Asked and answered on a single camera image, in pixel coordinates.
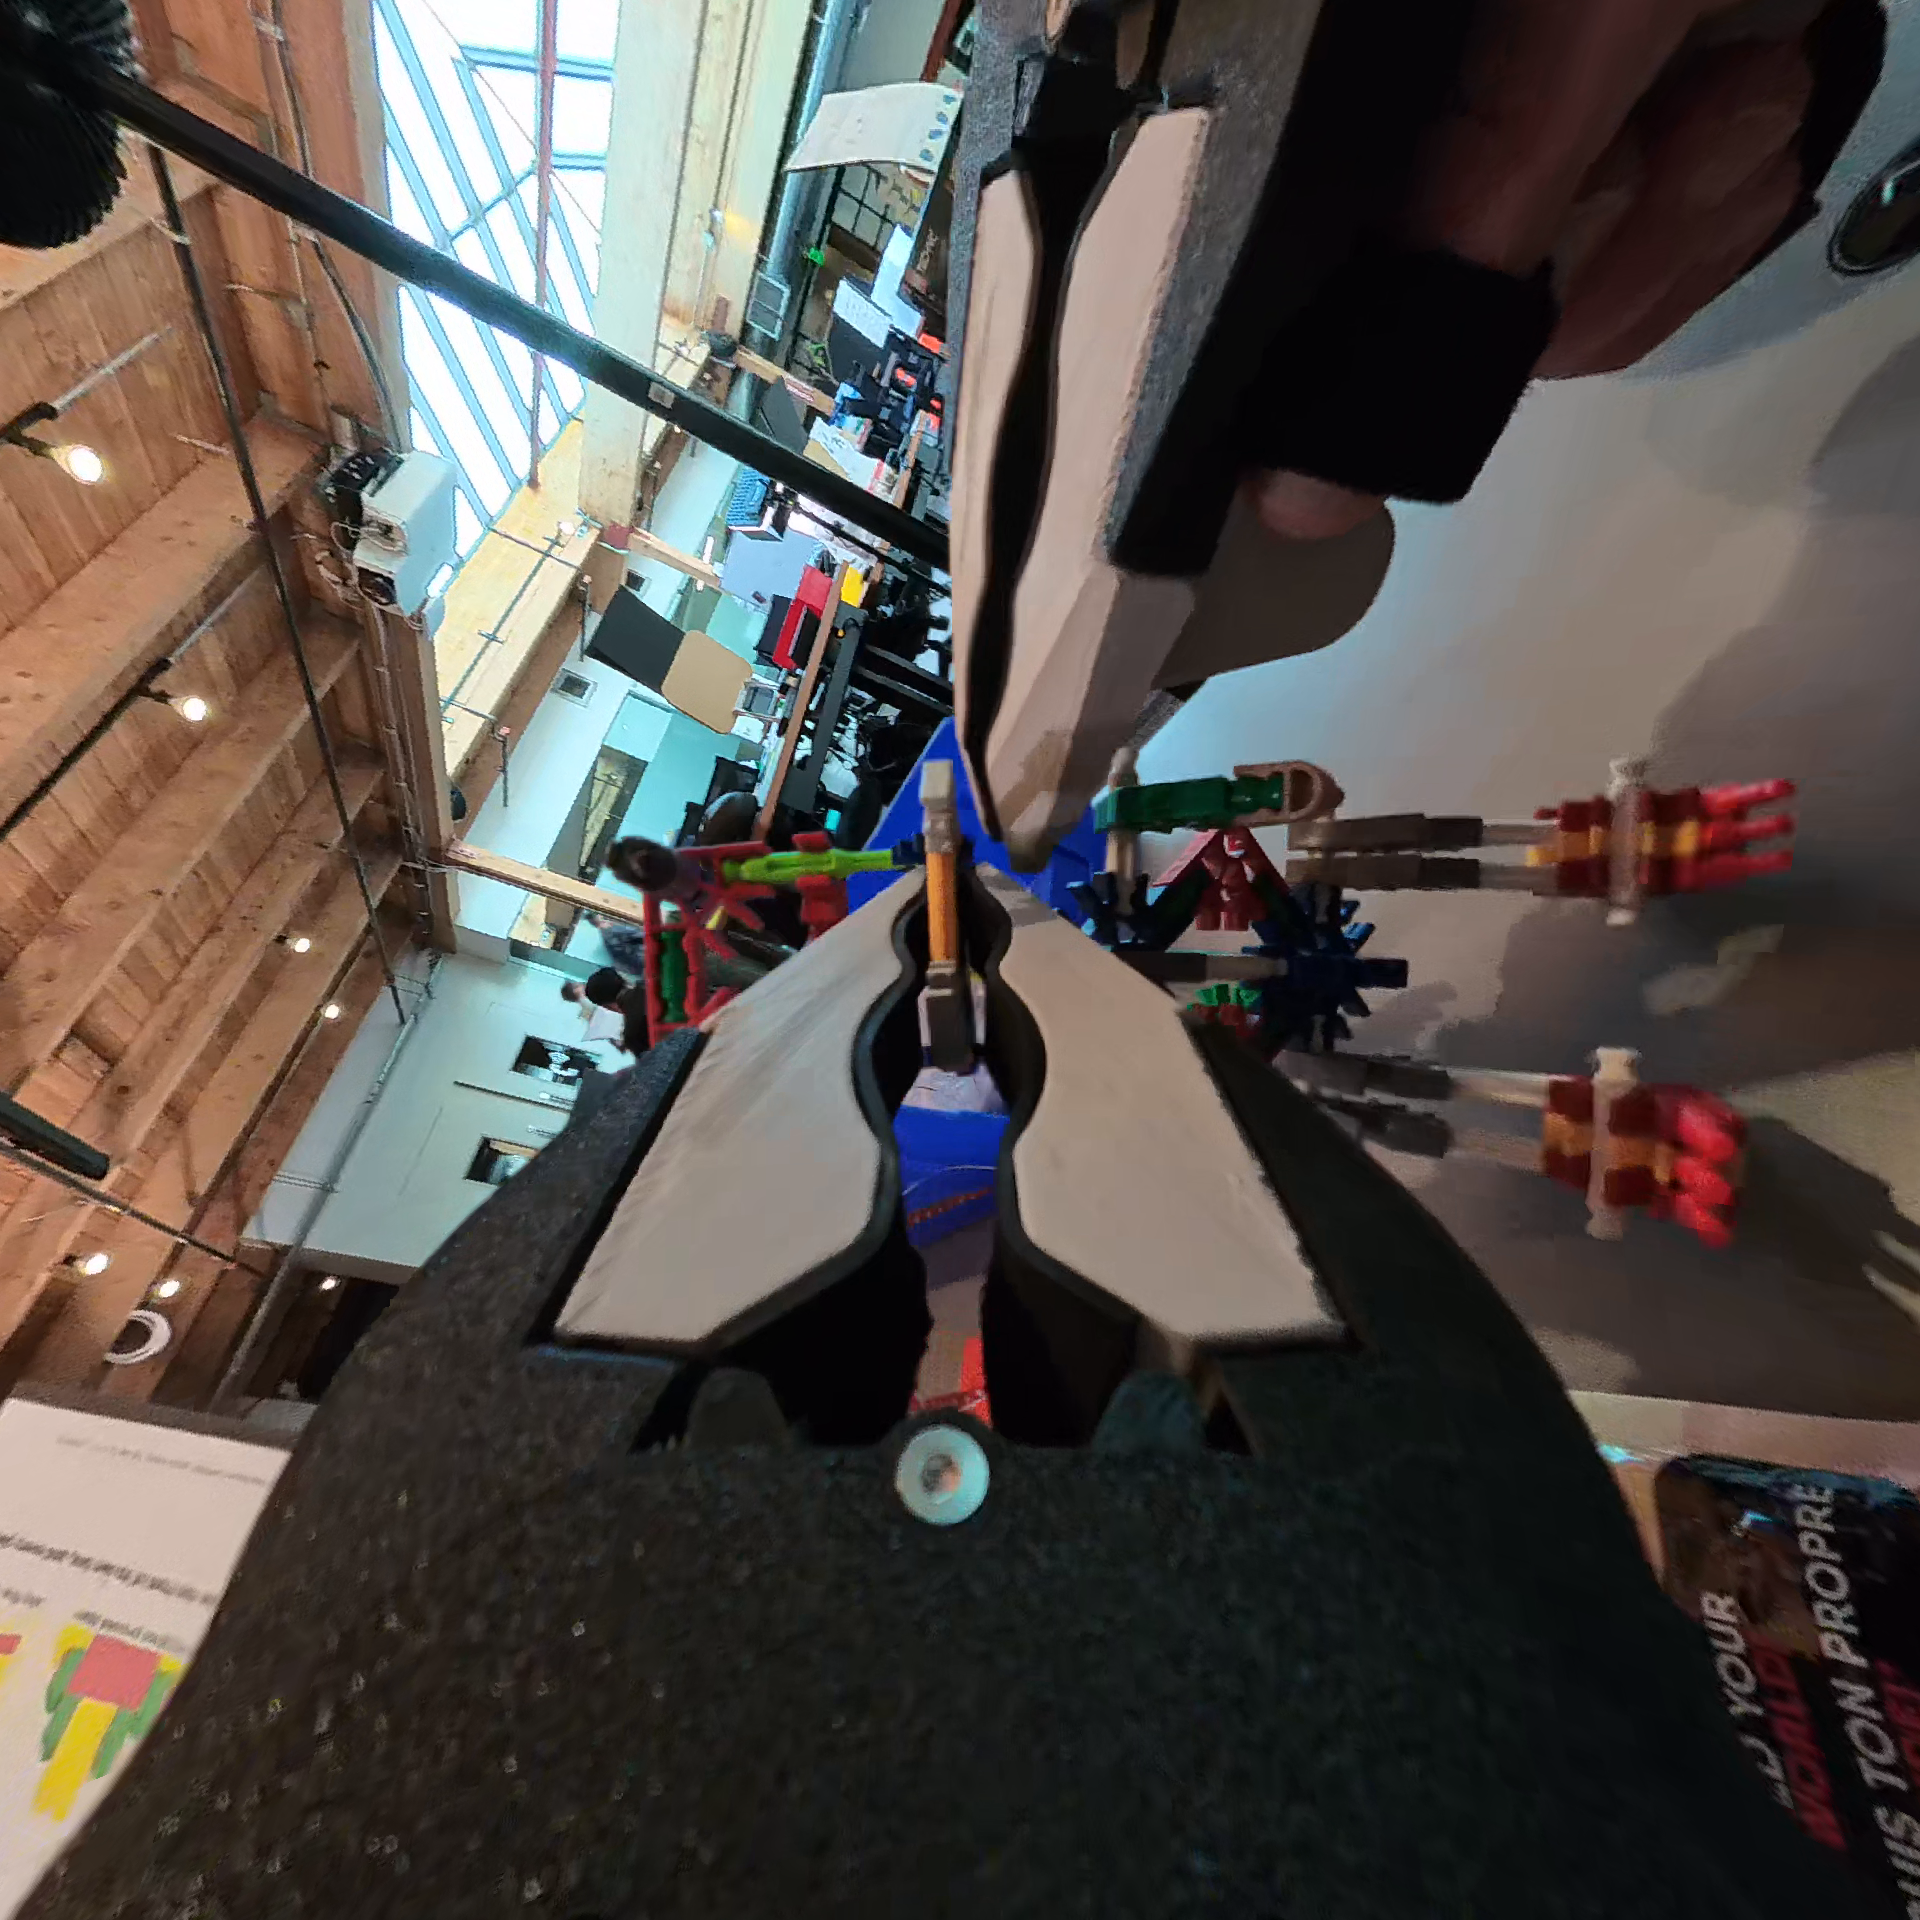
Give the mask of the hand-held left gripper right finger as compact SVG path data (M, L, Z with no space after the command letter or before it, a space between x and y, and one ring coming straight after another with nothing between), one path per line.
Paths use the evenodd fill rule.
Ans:
M1014 1248L1195 1349L1338 1339L1177 1002L1008 874L974 874L971 907Z

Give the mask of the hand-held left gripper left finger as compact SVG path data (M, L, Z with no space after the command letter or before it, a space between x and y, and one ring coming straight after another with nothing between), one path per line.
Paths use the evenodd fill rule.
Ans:
M569 1347L719 1353L871 1262L921 1069L921 874L703 1021L554 1316Z

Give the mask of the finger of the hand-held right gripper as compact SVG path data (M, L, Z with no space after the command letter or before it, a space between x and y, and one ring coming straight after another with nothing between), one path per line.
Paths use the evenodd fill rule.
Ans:
M1025 412L1041 370L1046 238L1027 166L1005 161L978 187L962 380L950 464L953 721L981 822L1005 845L1038 843L1016 763L992 734L1008 716L1014 588L1031 537L1046 432Z
M1192 586L1118 557L1120 480L1190 224L1213 115L1145 117L1065 260L1041 357L1046 464L1005 621L983 784L1032 868L1078 821L1192 610Z

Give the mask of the colourful construction toy model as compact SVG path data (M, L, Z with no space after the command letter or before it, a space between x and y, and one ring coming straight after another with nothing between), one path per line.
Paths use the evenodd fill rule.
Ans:
M1591 1233L1624 1214L1679 1222L1726 1245L1744 1156L1744 1120L1698 1089L1648 1083L1627 1054L1577 1075L1427 1069L1383 1054L1346 1054L1367 993L1405 987L1400 961L1368 957L1370 923L1352 889L1445 893L1509 882L1529 896L1605 900L1607 923L1632 923L1650 898L1739 884L1791 864L1791 817L1774 810L1791 782L1654 789L1637 760L1614 761L1607 789L1542 808L1531 821L1400 813L1336 818L1342 789L1307 761L1243 763L1231 776L1139 784L1138 748L1122 748L1091 808L1109 864L1077 884L1085 933L1171 997L1192 1034L1216 1028L1278 1065L1359 1139L1445 1158L1455 1137L1434 1109L1465 1098L1541 1116L1538 1170L1586 1195ZM1189 833L1154 877L1138 842ZM923 836L905 852L713 843L657 849L619 842L616 877L643 900L637 984L657 1045L745 989L719 980L723 940L750 929L757 902L785 889L819 938L848 916L848 877L923 867ZM1233 931L1237 954L1179 948L1189 931Z

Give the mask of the person's right hand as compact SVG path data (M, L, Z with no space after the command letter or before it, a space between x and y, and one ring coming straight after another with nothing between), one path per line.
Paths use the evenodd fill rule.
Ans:
M1529 385L1685 330L1817 211L1882 41L1882 5L1474 5L1397 196L1263 388L1263 524L1455 500Z

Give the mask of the blue storage bin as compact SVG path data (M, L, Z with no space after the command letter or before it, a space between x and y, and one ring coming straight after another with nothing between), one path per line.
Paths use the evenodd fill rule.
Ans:
M1041 868L1016 870L1005 845L983 829L950 717L942 721L928 740L912 750L912 757L895 769L898 779L880 786L859 786L859 797L882 795L882 805L872 821L859 829L851 849L859 852L891 856L921 833L918 784L923 760L954 761L958 827L968 842L974 864L1010 875L1056 916L1081 929L1085 914L1072 889L1091 880L1101 852L1101 840L1091 829L1090 817L1082 817L1077 827L1066 829L1065 842L1046 857ZM906 1208L944 1194L992 1189L993 1195L1005 1109L987 1069L975 1068L968 1076L953 1076L923 1068L905 1096L894 1128L901 1158L903 1214ZM912 1245L926 1248L953 1234L928 1238L906 1233L906 1238Z

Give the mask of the tan back office chair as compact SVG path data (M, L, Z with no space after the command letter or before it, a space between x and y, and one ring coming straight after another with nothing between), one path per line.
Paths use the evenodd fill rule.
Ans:
M586 643L586 658L654 692L713 734L729 734L750 664L703 632L682 632L642 603L631 588L611 590Z

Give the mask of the glass skylight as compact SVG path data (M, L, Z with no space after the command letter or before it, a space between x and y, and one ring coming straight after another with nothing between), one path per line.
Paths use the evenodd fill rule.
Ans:
M390 220L585 330L600 267L616 2L371 2ZM467 555L585 403L513 338L401 288L417 449L454 466Z

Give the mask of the black round puck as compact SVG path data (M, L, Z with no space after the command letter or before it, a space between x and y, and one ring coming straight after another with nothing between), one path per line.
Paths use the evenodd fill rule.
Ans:
M1887 166L1854 195L1826 259L1843 280L1896 273L1918 259L1918 165Z

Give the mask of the white instruction sheet board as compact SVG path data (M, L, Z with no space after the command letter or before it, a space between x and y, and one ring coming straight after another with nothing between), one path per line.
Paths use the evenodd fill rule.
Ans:
M165 1714L288 1458L251 1434L5 1401L5 1915Z

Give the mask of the printed toy packaging bag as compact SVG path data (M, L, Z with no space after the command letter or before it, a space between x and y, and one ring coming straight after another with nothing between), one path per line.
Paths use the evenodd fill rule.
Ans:
M1574 1393L1774 1804L1918 1915L1918 1427Z

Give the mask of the white wall-mounted box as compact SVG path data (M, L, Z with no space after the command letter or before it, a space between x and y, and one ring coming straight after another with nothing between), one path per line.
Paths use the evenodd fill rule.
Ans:
M320 480L352 586L375 605L417 618L456 557L456 480L431 450L355 450Z

